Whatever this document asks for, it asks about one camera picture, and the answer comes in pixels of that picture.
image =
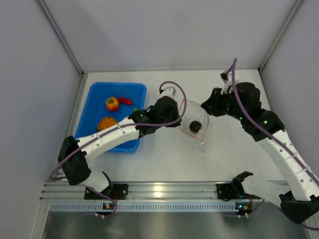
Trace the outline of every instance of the toy tomato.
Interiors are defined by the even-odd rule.
[[[120,103],[115,97],[110,97],[106,100],[105,106],[109,111],[114,112],[119,109]]]

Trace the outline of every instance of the gray wall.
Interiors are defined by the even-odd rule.
[[[295,0],[45,0],[85,71],[257,68]]]
[[[34,0],[2,0],[0,30],[0,237],[25,239],[79,78]]]
[[[306,0],[262,76],[303,159],[319,175],[319,1]]]

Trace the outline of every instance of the pineapple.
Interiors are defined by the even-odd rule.
[[[113,125],[117,124],[117,121],[110,116],[104,117],[98,124],[97,130],[102,131],[105,130],[106,128],[109,128]]]

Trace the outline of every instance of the blue plastic tray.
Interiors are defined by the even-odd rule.
[[[132,106],[120,103],[120,108],[116,112],[110,112],[105,107],[105,101],[109,97],[127,98],[133,101]],[[89,91],[83,113],[75,133],[75,138],[88,136],[96,133],[96,127],[102,118],[111,116],[120,122],[130,115],[135,107],[141,110],[144,108],[146,96],[146,86],[139,83],[94,83]],[[115,152],[135,152],[139,147],[140,140],[135,139],[122,143],[110,151]]]

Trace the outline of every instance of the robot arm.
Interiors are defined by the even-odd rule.
[[[236,195],[238,198],[256,195],[280,207],[293,222],[302,223],[319,211],[319,186],[309,175],[310,173],[314,176],[312,171],[291,143],[278,116],[272,111],[261,108],[260,91],[255,85],[235,81],[239,97],[246,111],[258,125],[284,143],[295,154],[294,156],[298,157],[304,168],[295,161],[294,156],[290,156],[273,139],[268,138],[251,124],[237,103],[228,76],[223,73],[221,77],[225,86],[214,88],[210,98],[201,105],[202,108],[211,116],[229,115],[239,120],[243,129],[270,155],[289,185],[271,183],[259,179],[250,172],[244,172],[233,179],[230,187],[231,192],[228,191],[226,194]]]
[[[113,184],[105,172],[96,171],[90,167],[92,161],[109,149],[127,142],[154,133],[160,126],[157,124],[169,123],[179,118],[177,102],[174,100],[176,90],[168,87],[160,91],[160,98],[154,106],[147,110],[139,110],[130,114],[118,124],[92,135],[74,139],[67,137],[61,147],[58,161],[61,162],[71,152],[81,148],[61,167],[70,185],[84,184],[104,195],[109,195]],[[177,127],[180,121],[167,127]]]

